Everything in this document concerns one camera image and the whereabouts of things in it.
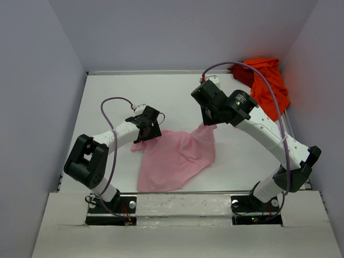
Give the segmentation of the pink t shirt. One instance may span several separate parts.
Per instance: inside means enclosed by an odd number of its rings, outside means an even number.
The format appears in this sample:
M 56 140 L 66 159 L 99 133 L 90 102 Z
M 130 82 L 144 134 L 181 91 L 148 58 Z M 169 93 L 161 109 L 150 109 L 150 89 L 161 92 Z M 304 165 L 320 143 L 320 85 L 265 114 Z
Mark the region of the pink t shirt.
M 174 191 L 216 161 L 216 125 L 200 124 L 191 133 L 164 130 L 162 135 L 133 144 L 132 152 L 142 151 L 137 190 Z

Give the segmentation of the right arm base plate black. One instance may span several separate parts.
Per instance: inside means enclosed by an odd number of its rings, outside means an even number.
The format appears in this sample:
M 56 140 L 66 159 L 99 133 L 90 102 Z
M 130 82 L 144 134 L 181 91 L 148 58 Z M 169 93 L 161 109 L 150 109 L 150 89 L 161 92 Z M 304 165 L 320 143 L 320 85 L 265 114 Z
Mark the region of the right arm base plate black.
M 277 197 L 262 203 L 249 195 L 231 196 L 232 225 L 283 225 Z

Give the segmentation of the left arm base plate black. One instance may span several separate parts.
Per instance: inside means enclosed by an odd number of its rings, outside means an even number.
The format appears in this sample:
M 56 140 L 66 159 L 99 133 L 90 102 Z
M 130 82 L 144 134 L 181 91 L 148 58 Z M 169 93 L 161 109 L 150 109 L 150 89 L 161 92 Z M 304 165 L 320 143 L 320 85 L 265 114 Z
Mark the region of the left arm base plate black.
M 112 212 L 110 204 L 104 207 L 100 200 L 90 194 L 85 197 L 88 205 L 85 223 L 89 226 L 136 226 L 137 195 L 121 194 L 119 203 Z

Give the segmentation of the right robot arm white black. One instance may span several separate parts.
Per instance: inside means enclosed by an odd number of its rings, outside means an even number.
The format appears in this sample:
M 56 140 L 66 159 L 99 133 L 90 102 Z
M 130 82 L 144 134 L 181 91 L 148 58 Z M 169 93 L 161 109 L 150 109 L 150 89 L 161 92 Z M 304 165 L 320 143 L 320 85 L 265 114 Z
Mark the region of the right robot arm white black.
M 309 179 L 321 149 L 305 146 L 281 133 L 280 127 L 248 93 L 234 90 L 227 96 L 216 83 L 207 80 L 191 96 L 200 105 L 204 125 L 231 124 L 254 138 L 280 162 L 274 174 L 256 183 L 250 191 L 247 204 L 252 210 L 261 210 L 284 191 L 297 192 Z

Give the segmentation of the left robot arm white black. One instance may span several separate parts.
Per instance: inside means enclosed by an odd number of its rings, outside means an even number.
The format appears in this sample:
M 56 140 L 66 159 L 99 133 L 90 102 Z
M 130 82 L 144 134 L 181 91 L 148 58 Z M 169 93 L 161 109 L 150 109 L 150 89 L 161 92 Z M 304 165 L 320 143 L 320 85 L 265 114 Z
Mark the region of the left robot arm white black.
M 115 129 L 91 137 L 81 134 L 70 151 L 64 173 L 91 190 L 106 212 L 114 212 L 120 203 L 120 191 L 112 185 L 112 179 L 105 177 L 108 156 L 117 155 L 118 148 L 126 144 L 160 137 L 159 114 L 142 105 Z

